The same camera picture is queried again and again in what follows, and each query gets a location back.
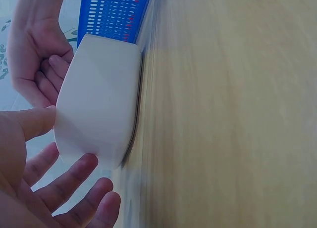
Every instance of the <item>finger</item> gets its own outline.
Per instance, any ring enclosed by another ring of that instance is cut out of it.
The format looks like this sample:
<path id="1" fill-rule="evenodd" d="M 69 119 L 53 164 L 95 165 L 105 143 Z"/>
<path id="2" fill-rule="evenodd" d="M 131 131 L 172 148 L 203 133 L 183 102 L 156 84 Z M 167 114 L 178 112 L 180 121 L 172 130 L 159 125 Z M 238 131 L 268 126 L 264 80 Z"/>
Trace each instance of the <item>finger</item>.
<path id="1" fill-rule="evenodd" d="M 74 58 L 73 48 L 70 51 L 68 51 L 62 58 L 70 64 Z"/>
<path id="2" fill-rule="evenodd" d="M 33 107 L 51 106 L 51 102 L 42 94 L 34 81 L 12 78 L 12 85 Z"/>
<path id="3" fill-rule="evenodd" d="M 110 179 L 99 179 L 83 200 L 69 212 L 56 216 L 56 221 L 63 227 L 85 227 L 96 213 L 102 198 L 112 190 Z"/>
<path id="4" fill-rule="evenodd" d="M 55 107 L 36 108 L 24 111 L 6 112 L 21 126 L 25 141 L 49 132 L 55 123 Z"/>
<path id="5" fill-rule="evenodd" d="M 46 78 L 53 84 L 55 90 L 59 93 L 63 79 L 57 75 L 54 69 L 49 64 L 48 60 L 44 60 L 41 65 L 41 71 L 44 73 Z"/>
<path id="6" fill-rule="evenodd" d="M 56 105 L 58 92 L 48 78 L 45 77 L 43 72 L 38 71 L 35 73 L 35 83 L 51 104 Z"/>
<path id="7" fill-rule="evenodd" d="M 49 58 L 49 63 L 56 72 L 56 74 L 62 79 L 65 79 L 66 73 L 69 68 L 69 63 L 57 55 L 51 56 Z"/>
<path id="8" fill-rule="evenodd" d="M 116 192 L 107 193 L 103 197 L 95 217 L 86 228 L 113 228 L 119 216 L 120 203 L 119 194 Z"/>
<path id="9" fill-rule="evenodd" d="M 41 197 L 50 212 L 63 205 L 77 188 L 88 178 L 96 168 L 98 159 L 95 155 L 82 156 L 65 174 L 35 193 Z"/>
<path id="10" fill-rule="evenodd" d="M 32 187 L 52 167 L 58 159 L 59 152 L 55 143 L 48 145 L 38 155 L 28 160 L 25 166 L 23 178 Z"/>

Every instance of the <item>white plastic container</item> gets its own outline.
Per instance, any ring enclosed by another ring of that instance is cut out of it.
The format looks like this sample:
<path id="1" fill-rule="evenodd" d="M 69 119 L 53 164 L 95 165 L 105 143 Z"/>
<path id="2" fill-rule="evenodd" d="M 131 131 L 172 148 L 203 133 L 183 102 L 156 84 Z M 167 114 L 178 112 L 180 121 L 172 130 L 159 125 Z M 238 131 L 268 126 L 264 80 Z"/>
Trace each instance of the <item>white plastic container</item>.
<path id="1" fill-rule="evenodd" d="M 135 44 L 83 38 L 56 105 L 54 135 L 65 162 L 92 153 L 105 169 L 121 163 L 135 130 L 141 59 Z"/>

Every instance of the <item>hand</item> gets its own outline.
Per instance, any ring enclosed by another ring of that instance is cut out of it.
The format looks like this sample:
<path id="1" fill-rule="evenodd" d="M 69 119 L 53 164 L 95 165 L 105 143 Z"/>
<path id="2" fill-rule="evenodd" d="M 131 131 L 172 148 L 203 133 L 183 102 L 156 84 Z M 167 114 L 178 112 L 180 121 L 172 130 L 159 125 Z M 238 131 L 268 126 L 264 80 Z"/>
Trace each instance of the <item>hand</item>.
<path id="1" fill-rule="evenodd" d="M 54 121 L 55 108 L 0 112 L 0 227 L 113 227 L 120 197 L 107 178 L 99 179 L 69 212 L 52 216 L 97 166 L 94 155 L 84 155 L 46 187 L 30 189 L 55 163 L 58 150 L 50 144 L 26 162 L 25 142 L 47 133 Z"/>
<path id="2" fill-rule="evenodd" d="M 56 105 L 65 72 L 47 70 L 48 58 L 68 63 L 73 50 L 58 23 L 63 0 L 19 0 L 8 38 L 8 64 L 14 88 L 34 107 Z"/>

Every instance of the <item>fingernail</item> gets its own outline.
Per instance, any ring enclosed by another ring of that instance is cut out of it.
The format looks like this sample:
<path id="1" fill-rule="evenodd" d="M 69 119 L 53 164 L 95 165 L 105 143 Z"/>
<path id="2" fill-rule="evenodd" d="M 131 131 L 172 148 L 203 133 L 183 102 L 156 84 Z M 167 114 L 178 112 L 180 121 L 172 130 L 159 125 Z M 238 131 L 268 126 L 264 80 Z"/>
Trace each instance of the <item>fingernail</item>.
<path id="1" fill-rule="evenodd" d="M 58 64 L 59 62 L 59 56 L 53 55 L 49 58 L 50 64 Z"/>

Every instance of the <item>palm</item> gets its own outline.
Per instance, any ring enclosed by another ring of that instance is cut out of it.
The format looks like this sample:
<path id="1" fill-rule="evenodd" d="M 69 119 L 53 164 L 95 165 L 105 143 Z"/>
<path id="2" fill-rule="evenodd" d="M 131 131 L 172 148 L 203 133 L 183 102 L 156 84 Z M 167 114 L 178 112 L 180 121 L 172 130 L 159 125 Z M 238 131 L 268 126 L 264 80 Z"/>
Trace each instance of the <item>palm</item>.
<path id="1" fill-rule="evenodd" d="M 55 72 L 48 59 L 58 55 L 70 63 L 73 57 L 57 21 L 46 19 L 27 31 L 13 27 L 9 35 L 8 61 L 13 86 L 33 106 L 55 105 L 67 69 Z"/>

